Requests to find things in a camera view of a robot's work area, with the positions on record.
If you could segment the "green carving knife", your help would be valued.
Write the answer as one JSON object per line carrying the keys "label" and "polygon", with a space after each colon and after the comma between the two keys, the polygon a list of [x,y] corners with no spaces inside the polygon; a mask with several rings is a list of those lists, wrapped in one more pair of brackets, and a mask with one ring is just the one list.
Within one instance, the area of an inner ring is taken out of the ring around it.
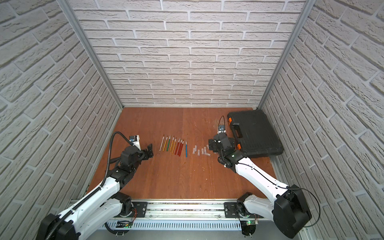
{"label": "green carving knife", "polygon": [[168,139],[168,143],[167,143],[167,152],[169,151],[169,147],[170,147],[170,142],[171,142],[171,136],[169,136],[169,139]]}

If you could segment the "red carving knife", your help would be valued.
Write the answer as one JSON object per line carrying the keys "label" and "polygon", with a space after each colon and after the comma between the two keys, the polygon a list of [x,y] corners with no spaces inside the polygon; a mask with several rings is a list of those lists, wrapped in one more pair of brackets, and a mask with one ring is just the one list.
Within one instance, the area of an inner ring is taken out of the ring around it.
{"label": "red carving knife", "polygon": [[178,156],[180,156],[180,154],[181,154],[182,145],[183,145],[183,140],[180,141],[180,144],[179,144],[179,147],[178,147],[178,151],[177,151],[177,155]]}
{"label": "red carving knife", "polygon": [[180,145],[180,148],[179,148],[179,153],[178,153],[179,157],[181,156],[183,146],[184,146],[184,140],[181,142],[181,145]]}
{"label": "red carving knife", "polygon": [[176,148],[175,148],[175,152],[174,152],[175,155],[176,155],[177,152],[178,152],[178,148],[179,148],[179,145],[180,145],[180,140],[181,140],[181,139],[179,138],[178,143],[177,143]]}

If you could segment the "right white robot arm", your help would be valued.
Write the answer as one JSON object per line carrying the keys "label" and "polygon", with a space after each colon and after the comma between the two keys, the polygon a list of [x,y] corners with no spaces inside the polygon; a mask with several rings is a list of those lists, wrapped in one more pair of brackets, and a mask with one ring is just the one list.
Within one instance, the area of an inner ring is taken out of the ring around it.
{"label": "right white robot arm", "polygon": [[247,192],[238,198],[236,214],[239,218],[254,215],[273,221],[280,232],[290,239],[301,229],[309,227],[312,213],[304,194],[306,189],[288,186],[267,174],[235,148],[235,140],[229,138],[226,132],[215,135],[208,146],[218,154],[220,164],[244,177],[265,195],[261,199]]}

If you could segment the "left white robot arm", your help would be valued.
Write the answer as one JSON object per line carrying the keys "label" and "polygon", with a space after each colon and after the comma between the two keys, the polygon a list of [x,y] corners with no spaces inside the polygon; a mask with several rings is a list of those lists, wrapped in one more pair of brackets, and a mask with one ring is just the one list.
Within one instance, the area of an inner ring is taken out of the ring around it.
{"label": "left white robot arm", "polygon": [[142,161],[154,156],[153,146],[140,150],[129,146],[121,153],[121,164],[108,171],[107,177],[90,193],[58,215],[49,214],[40,226],[38,240],[85,240],[111,218],[128,216],[131,197],[121,193]]}

